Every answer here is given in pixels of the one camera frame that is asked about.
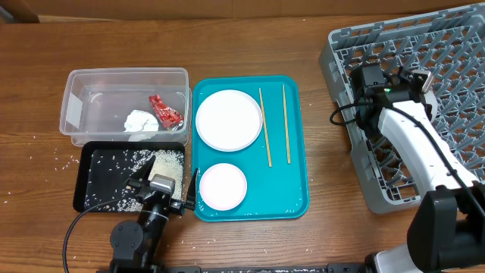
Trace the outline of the red candy wrapper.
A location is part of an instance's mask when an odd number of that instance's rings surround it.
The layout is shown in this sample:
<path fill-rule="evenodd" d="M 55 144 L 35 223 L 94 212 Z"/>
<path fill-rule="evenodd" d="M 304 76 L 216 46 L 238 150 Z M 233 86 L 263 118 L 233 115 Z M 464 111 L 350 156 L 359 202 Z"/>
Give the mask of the red candy wrapper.
<path fill-rule="evenodd" d="M 159 95 L 149 97 L 156 117 L 166 130 L 179 130 L 184 125 L 184 117 L 175 109 L 163 103 Z"/>

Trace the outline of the pile of rice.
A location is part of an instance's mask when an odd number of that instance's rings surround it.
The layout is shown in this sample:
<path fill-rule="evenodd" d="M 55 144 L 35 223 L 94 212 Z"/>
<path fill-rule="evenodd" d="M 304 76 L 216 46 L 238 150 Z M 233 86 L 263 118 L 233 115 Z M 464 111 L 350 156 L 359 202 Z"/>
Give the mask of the pile of rice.
<path fill-rule="evenodd" d="M 149 178 L 155 174 L 171 177 L 176 181 L 174 198 L 181 199 L 183 191 L 184 156 L 177 150 L 130 150 L 98 149 L 92 154 L 88 167 L 87 188 L 84 207 L 86 209 L 108 200 L 118 199 L 98 208 L 100 212 L 138 212 L 142 204 L 127 196 L 134 193 L 125 181 L 143 166 L 152 156 L 156 156 Z"/>

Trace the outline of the white tissue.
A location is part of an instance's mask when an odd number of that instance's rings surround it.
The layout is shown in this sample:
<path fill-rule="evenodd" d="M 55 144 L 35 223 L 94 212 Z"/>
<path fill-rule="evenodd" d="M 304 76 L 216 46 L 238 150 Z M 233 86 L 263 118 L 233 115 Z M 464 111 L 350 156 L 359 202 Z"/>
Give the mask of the white tissue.
<path fill-rule="evenodd" d="M 133 110 L 124 122 L 125 132 L 158 131 L 159 124 L 154 115 L 147 111 Z"/>

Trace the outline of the small pink bowl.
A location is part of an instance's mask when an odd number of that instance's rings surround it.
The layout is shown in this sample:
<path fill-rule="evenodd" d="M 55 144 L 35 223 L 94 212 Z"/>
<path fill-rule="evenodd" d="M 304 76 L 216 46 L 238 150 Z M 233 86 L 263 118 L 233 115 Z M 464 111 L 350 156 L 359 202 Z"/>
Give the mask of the small pink bowl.
<path fill-rule="evenodd" d="M 246 197 L 247 180 L 235 165 L 219 163 L 207 169 L 200 180 L 202 201 L 217 211 L 236 208 Z"/>

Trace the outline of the large white plate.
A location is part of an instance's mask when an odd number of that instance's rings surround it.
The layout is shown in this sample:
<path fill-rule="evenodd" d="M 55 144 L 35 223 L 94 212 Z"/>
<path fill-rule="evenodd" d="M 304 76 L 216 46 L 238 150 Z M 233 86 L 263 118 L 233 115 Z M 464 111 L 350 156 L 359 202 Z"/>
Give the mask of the large white plate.
<path fill-rule="evenodd" d="M 204 99 L 196 112 L 196 131 L 212 149 L 236 152 L 249 147 L 263 126 L 262 110 L 249 94 L 225 89 Z"/>

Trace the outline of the wooden chopstick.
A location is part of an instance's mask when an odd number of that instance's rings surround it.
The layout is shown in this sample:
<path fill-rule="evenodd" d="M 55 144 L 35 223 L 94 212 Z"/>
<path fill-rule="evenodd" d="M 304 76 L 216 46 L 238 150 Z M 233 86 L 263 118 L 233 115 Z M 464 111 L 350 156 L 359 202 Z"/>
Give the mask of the wooden chopstick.
<path fill-rule="evenodd" d="M 263 120 L 262 122 L 263 122 L 264 138 L 265 138 L 265 145 L 266 145 L 267 157 L 268 157 L 268 166 L 269 168 L 272 168 L 271 148 L 270 148 L 270 142 L 268 137 L 268 128 L 267 128 L 267 122 L 266 122 L 266 116 L 265 116 L 265 110 L 264 110 L 264 100 L 263 100 L 261 88 L 258 88 L 258 93 L 259 93 L 260 104 L 261 104 L 261 115 Z"/>
<path fill-rule="evenodd" d="M 288 128 L 288 115 L 286 107 L 286 87 L 282 85 L 282 97 L 283 97 L 283 117 L 284 117 L 284 127 L 285 127 L 285 138 L 286 138 L 286 159 L 287 164 L 291 164 L 291 151 L 289 146 L 289 128 Z"/>

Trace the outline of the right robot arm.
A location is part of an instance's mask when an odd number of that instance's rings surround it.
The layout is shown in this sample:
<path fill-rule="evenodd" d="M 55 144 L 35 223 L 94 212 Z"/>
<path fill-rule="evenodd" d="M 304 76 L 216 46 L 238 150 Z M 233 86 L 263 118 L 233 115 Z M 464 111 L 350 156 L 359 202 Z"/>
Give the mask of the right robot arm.
<path fill-rule="evenodd" d="M 351 74 L 355 122 L 394 146 L 421 204 L 401 246 L 373 254 L 368 272 L 443 272 L 484 263 L 484 185 L 451 152 L 431 122 L 437 98 L 429 71 L 385 74 L 365 64 Z"/>

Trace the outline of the grey-white bowl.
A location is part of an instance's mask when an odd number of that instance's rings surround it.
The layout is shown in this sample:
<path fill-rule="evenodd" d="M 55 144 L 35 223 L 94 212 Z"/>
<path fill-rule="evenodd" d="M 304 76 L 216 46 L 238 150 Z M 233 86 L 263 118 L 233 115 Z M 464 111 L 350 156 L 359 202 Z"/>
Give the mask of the grey-white bowl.
<path fill-rule="evenodd" d="M 433 91 L 427 91 L 422 96 L 421 102 L 424 104 L 428 119 L 430 120 L 430 122 L 433 122 L 436 119 L 438 112 L 437 98 L 434 95 Z"/>

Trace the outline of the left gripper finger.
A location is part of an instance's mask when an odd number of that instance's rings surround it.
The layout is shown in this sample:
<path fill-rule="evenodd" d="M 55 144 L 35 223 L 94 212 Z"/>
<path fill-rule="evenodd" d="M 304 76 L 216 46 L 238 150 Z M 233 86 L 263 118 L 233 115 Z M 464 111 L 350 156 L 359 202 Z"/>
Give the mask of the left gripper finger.
<path fill-rule="evenodd" d="M 196 168 L 192 174 L 189 188 L 186 193 L 185 207 L 188 210 L 194 211 L 196 209 L 196 183 L 199 176 L 199 169 Z"/>
<path fill-rule="evenodd" d="M 156 156 L 152 156 L 143 166 L 131 174 L 126 180 L 127 186 L 148 186 L 149 175 L 155 163 Z"/>

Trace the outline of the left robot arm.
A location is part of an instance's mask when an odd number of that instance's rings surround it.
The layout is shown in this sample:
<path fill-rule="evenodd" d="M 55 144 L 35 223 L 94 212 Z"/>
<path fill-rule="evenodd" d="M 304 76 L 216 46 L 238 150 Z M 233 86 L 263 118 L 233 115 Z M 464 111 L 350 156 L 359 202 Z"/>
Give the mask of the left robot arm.
<path fill-rule="evenodd" d="M 135 190 L 133 198 L 142 204 L 142 210 L 136 221 L 122 221 L 112 230 L 110 272 L 168 272 L 155 258 L 164 228 L 171 215 L 182 216 L 187 209 L 195 209 L 199 171 L 192 175 L 186 198 L 181 200 L 174 197 L 174 179 L 160 174 L 149 178 L 154 163 L 155 157 L 151 157 L 125 182 Z"/>

